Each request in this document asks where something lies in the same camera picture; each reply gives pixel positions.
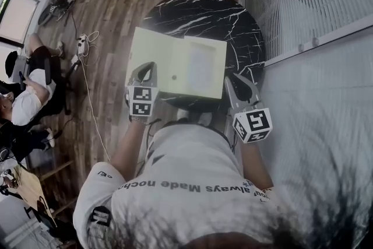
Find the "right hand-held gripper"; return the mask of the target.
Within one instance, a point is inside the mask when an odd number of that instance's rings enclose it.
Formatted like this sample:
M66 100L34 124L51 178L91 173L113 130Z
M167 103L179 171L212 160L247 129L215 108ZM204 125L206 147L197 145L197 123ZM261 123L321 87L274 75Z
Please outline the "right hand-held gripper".
M273 129L268 108L261 102L257 86L246 77L233 73L224 78L230 101L232 126L243 143L264 140Z

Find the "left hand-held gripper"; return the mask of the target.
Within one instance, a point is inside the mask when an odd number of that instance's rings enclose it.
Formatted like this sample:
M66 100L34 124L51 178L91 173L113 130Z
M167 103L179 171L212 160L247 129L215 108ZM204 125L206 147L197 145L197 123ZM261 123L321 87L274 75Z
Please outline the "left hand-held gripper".
M144 124L148 123L153 114L159 91L155 62L146 62L132 71L126 90L126 100L132 121L138 120Z

